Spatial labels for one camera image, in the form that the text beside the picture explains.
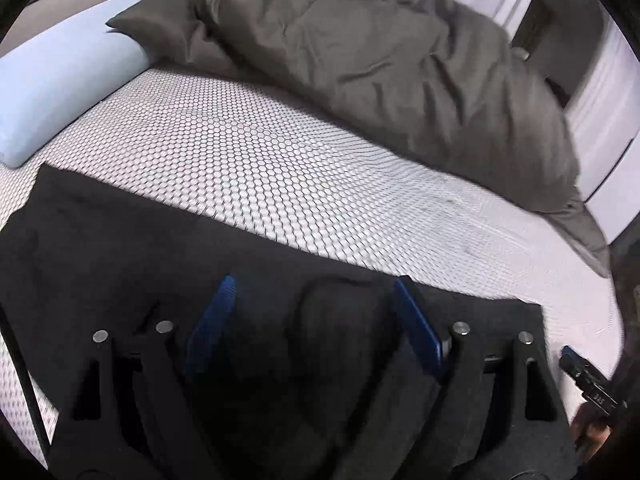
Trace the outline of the right hand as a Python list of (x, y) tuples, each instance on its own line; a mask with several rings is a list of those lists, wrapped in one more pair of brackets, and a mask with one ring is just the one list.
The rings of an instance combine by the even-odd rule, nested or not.
[(583, 403), (570, 423), (570, 434), (580, 459), (587, 463), (608, 440), (611, 427), (592, 404)]

